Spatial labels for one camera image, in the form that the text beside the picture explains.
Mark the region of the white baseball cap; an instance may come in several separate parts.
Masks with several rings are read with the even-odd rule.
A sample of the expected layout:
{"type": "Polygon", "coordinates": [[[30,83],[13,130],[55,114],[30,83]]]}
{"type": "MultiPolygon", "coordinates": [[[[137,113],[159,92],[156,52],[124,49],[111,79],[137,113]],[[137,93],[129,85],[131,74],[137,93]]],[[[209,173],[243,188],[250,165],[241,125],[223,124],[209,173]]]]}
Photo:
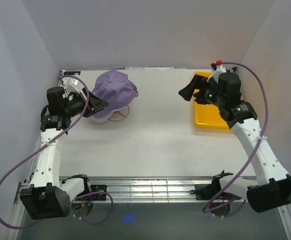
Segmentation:
{"type": "Polygon", "coordinates": [[[110,110],[106,110],[106,109],[104,109],[104,110],[101,110],[100,112],[97,112],[97,113],[93,114],[91,116],[91,118],[96,123],[104,123],[105,121],[107,121],[111,117],[111,115],[113,113],[118,112],[120,110],[121,110],[121,108],[120,109],[114,109],[114,110],[111,110],[111,109],[110,110]]]}

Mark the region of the lavender baseball cap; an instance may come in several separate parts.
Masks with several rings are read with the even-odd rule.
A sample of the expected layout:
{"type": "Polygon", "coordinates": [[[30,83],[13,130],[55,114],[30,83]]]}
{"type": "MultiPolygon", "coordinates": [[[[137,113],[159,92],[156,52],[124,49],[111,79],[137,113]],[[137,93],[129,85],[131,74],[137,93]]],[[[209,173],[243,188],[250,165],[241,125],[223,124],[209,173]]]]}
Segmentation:
{"type": "Polygon", "coordinates": [[[127,74],[110,70],[102,73],[95,82],[92,94],[109,103],[106,110],[123,109],[135,98],[137,86],[129,80],[127,74]]]}

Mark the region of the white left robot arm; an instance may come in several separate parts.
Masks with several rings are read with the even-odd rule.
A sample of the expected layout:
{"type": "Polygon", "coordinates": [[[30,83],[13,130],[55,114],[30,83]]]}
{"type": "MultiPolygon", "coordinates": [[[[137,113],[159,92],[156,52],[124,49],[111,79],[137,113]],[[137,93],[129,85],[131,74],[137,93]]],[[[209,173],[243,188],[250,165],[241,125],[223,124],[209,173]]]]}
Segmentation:
{"type": "Polygon", "coordinates": [[[41,112],[41,145],[46,148],[38,154],[35,173],[29,187],[20,192],[20,199],[33,220],[66,217],[72,201],[91,198],[90,180],[85,174],[77,174],[60,181],[62,148],[67,139],[63,133],[78,115],[85,118],[102,111],[108,102],[85,89],[71,91],[62,86],[49,88],[48,104],[41,112]]]}

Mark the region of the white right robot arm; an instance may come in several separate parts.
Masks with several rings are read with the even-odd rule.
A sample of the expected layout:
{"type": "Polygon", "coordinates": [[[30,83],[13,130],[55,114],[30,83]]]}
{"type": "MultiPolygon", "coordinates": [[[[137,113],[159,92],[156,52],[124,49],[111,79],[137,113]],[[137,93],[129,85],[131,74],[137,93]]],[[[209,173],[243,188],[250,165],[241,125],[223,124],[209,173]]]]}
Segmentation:
{"type": "Polygon", "coordinates": [[[178,94],[186,101],[194,98],[199,105],[218,108],[221,118],[248,155],[256,175],[256,181],[251,181],[222,171],[210,184],[194,191],[200,200],[214,201],[231,194],[248,201],[257,213],[291,203],[291,175],[268,144],[252,105],[241,99],[241,80],[236,73],[224,72],[218,79],[196,74],[178,94]]]}

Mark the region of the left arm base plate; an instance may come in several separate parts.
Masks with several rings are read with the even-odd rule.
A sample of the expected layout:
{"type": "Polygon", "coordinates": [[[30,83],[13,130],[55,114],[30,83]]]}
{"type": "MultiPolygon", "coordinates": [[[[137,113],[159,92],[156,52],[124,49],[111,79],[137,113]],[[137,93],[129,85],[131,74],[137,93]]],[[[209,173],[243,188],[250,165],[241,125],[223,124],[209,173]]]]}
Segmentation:
{"type": "Polygon", "coordinates": [[[107,198],[107,195],[105,194],[105,192],[107,192],[107,188],[108,186],[105,184],[98,184],[98,185],[91,185],[91,192],[98,192],[96,194],[92,194],[89,197],[89,200],[92,201],[105,201],[107,198]]]}

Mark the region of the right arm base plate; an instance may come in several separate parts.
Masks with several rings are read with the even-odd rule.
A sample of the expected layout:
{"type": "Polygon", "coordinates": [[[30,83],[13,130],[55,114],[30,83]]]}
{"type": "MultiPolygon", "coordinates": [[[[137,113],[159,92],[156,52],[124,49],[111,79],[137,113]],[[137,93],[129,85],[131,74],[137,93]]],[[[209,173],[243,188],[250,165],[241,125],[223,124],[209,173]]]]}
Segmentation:
{"type": "MultiPolygon", "coordinates": [[[[195,195],[196,200],[210,200],[217,192],[218,188],[212,186],[212,184],[196,184],[194,189],[190,191],[191,195],[195,195]]],[[[231,200],[231,199],[241,199],[240,197],[224,192],[217,197],[218,200],[231,200]]]]}

